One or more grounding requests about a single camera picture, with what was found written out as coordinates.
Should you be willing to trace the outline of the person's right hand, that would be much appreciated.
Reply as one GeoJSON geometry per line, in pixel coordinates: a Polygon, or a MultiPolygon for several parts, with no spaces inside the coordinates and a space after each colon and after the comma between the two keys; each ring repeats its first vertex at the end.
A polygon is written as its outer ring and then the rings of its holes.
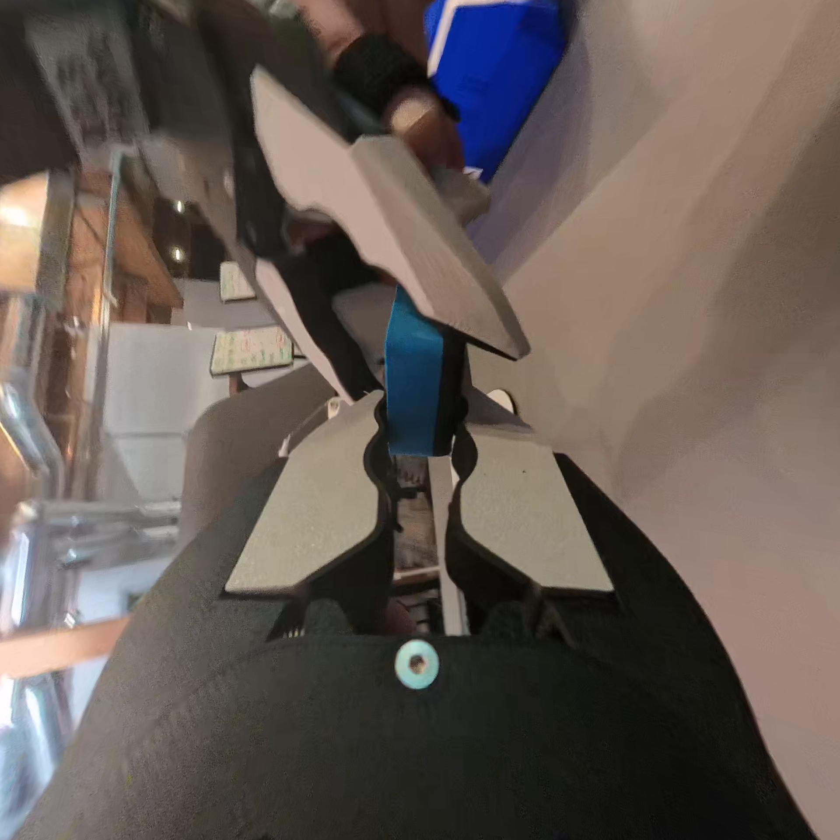
{"type": "Polygon", "coordinates": [[[455,107],[427,74],[424,11],[417,1],[300,1],[338,87],[400,137],[429,170],[462,172],[455,107]]]}

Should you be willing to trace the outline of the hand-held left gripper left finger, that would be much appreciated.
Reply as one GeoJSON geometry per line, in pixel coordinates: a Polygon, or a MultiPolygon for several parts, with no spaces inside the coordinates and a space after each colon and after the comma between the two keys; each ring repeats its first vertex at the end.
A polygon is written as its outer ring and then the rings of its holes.
{"type": "Polygon", "coordinates": [[[226,595],[382,602],[394,571],[385,395],[374,391],[286,459],[226,595]]]}

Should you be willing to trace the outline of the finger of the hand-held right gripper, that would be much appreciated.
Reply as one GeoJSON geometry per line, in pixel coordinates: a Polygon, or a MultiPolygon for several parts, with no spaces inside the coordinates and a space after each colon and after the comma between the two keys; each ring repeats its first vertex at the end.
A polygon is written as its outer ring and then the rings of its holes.
{"type": "Polygon", "coordinates": [[[308,255],[255,262],[256,285],[294,344],[336,395],[357,403],[383,385],[336,313],[325,277],[308,255]]]}
{"type": "Polygon", "coordinates": [[[505,292],[403,143],[364,136],[350,147],[370,208],[350,222],[364,260],[384,269],[426,319],[519,361],[530,343],[505,292]]]}

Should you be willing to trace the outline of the blue plastic bin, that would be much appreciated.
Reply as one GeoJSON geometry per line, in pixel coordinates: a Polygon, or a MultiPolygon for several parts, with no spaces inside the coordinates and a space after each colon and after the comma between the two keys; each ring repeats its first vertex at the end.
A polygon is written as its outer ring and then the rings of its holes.
{"type": "Polygon", "coordinates": [[[489,184],[564,55],[568,2],[434,1],[427,73],[456,107],[467,172],[489,184]]]}

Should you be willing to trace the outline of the whiteboard easel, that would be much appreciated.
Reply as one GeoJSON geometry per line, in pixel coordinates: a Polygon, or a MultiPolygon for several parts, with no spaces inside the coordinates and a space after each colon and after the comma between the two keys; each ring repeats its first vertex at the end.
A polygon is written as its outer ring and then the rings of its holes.
{"type": "Polygon", "coordinates": [[[295,361],[295,345],[277,325],[216,332],[209,374],[219,378],[285,369],[295,361]]]}
{"type": "Polygon", "coordinates": [[[257,300],[254,288],[235,261],[226,260],[220,263],[218,285],[219,299],[224,305],[257,300]]]}

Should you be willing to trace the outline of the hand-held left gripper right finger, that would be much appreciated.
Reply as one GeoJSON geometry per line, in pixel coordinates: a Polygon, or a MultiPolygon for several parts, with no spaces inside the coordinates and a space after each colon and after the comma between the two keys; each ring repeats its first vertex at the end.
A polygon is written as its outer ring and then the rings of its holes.
{"type": "Polygon", "coordinates": [[[466,396],[451,453],[457,475],[447,571],[471,602],[614,594],[553,451],[485,394],[466,396]]]}

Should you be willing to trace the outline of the blue whiteboard eraser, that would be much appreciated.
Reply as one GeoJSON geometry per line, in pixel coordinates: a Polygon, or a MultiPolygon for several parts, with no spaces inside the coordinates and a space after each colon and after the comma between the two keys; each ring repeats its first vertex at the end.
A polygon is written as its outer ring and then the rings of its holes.
{"type": "Polygon", "coordinates": [[[401,287],[385,335],[386,438],[392,455],[449,456],[464,417],[466,343],[428,321],[401,287]]]}

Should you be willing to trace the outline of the black backdrop board stand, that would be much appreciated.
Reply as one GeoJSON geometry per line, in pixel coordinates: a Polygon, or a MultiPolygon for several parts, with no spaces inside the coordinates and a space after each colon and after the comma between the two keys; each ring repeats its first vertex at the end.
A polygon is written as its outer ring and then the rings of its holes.
{"type": "Polygon", "coordinates": [[[178,546],[225,512],[278,460],[289,437],[307,434],[336,391],[310,363],[206,409],[185,443],[178,546]]]}

